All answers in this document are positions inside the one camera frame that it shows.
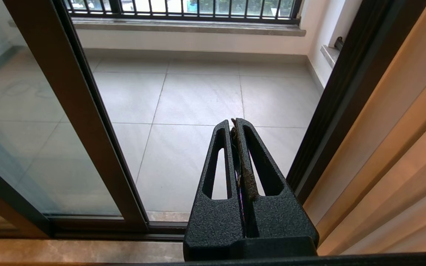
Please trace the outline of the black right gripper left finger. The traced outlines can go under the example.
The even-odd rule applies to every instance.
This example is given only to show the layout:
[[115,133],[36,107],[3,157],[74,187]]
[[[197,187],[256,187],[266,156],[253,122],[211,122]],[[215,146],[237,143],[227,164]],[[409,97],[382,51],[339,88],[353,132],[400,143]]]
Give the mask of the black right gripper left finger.
[[[227,198],[213,199],[219,151],[223,150],[223,181]],[[236,172],[227,120],[215,126],[186,229],[187,239],[240,239],[243,237]]]

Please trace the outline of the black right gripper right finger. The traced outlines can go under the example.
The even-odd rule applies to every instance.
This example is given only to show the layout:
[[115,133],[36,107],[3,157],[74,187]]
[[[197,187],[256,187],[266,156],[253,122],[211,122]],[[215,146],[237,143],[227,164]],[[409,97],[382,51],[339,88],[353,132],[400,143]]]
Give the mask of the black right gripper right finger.
[[318,238],[318,231],[290,189],[253,124],[235,119],[246,236]]

